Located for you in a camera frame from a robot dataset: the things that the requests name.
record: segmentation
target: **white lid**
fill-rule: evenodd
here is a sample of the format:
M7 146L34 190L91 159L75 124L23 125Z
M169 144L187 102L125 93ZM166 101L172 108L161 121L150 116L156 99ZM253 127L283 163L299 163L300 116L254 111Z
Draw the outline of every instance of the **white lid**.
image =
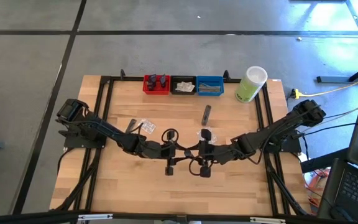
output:
M267 72L259 66L251 66L247 69L246 77L254 85L260 86L267 81Z

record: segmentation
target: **small bin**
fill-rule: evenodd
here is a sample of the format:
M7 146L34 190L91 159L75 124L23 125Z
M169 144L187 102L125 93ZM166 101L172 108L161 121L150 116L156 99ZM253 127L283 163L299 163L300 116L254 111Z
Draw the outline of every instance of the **small bin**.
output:
M204 83L208 86L220 86L221 88L219 92L204 92L199 89L200 83ZM224 92L223 77L197 76L196 89L200 96L220 96Z
M194 86L196 85L197 78L196 77L188 77L188 76L171 76L171 93L174 95L194 95L197 92L196 87L194 87L193 91L185 92L176 90L177 84L181 82L191 82Z
M160 78L162 77L162 75L157 75L157 82L155 84L155 87L153 90L149 90L147 88L147 80L149 80L149 77L151 75L145 75L144 79L143 79L143 91L146 94L149 95L168 95L169 94L169 89L171 86L171 76L170 75L166 75L166 84L165 84L165 88L161 87L161 83L160 83Z

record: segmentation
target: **black bin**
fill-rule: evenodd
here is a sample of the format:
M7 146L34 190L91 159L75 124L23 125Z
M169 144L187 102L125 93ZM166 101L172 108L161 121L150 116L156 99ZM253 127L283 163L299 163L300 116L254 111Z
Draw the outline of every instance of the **black bin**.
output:
M191 92L184 92L176 90L177 84L181 82L191 82L194 86L196 85L196 77L194 76L179 76L172 75L171 76L171 93L174 95L194 95L197 92L196 87L194 87Z

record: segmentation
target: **blue bin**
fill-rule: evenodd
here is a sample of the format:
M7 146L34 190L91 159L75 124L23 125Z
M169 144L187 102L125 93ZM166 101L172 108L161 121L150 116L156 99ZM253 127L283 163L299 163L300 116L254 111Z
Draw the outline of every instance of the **blue bin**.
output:
M216 93L202 92L202 91L200 92L200 90L198 89L198 86L200 85L200 83L204 83L205 85L209 85L209 86L220 86L221 91L216 92ZM223 77L197 76L196 89L197 89L197 93L199 94L199 96L220 96L224 92Z

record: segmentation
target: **wooden table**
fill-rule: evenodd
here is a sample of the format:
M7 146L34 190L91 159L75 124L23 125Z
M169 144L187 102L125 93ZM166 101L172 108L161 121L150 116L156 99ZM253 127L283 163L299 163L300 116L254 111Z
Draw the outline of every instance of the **wooden table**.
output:
M93 110L100 76L84 76L78 99ZM190 147L198 142L197 131L206 105L211 105L208 126L217 136L214 144L229 144L230 138L256 131L255 102L240 103L234 97L238 83L225 83L224 94L216 96L146 95L142 82L115 81L108 122L125 130L132 118L148 119L157 127L152 134L142 131L148 140L160 142L168 128L180 133L178 142ZM268 93L274 120L288 112L282 83L268 80ZM260 92L264 122L267 117ZM62 160L50 208L59 206L76 185L84 149L75 149ZM306 211L310 211L300 163L289 153L281 153L285 183ZM165 160L141 159L122 151L108 139L102 150L93 196L93 212L164 213L193 215L272 215L264 161L259 165L231 161L212 167L211 178L192 176L189 161L174 166L174 175L166 176ZM199 171L194 164L194 172ZM85 187L81 207L85 207ZM278 209L282 212L280 191L276 186Z

